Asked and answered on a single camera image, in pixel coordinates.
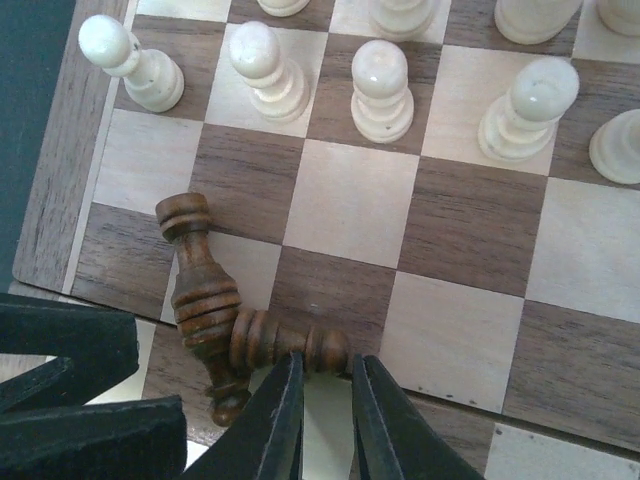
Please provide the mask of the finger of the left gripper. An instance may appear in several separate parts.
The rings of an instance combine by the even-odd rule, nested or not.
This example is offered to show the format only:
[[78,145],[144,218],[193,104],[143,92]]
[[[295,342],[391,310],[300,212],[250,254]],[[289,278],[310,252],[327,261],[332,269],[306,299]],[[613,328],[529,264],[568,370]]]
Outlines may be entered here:
[[133,314],[5,293],[1,352],[54,358],[1,383],[3,413],[82,406],[139,369]]
[[186,460],[177,395],[1,416],[3,479],[175,479]]

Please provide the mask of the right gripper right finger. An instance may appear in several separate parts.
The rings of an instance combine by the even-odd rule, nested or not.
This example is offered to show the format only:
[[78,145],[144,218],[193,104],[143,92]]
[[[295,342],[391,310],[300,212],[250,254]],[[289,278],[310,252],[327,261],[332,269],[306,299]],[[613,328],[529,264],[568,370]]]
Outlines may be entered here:
[[353,359],[354,448],[361,479],[480,479],[427,424],[382,362]]

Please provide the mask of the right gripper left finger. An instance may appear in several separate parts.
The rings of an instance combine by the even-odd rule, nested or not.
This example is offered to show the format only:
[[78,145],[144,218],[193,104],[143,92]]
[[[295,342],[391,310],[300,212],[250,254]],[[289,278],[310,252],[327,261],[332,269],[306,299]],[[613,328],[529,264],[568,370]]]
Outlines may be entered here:
[[300,479],[303,473],[302,354],[281,358],[219,440],[184,479]]

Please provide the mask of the dark pawn piece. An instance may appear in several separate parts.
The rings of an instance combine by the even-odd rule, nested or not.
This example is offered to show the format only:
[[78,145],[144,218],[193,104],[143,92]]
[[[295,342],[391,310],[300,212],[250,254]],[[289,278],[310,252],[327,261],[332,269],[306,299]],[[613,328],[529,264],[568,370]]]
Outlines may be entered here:
[[291,352],[302,354],[306,371],[342,374],[348,367],[350,345],[339,330],[317,326],[300,330],[270,318],[265,310],[239,310],[229,351],[236,370],[249,372],[275,365]]

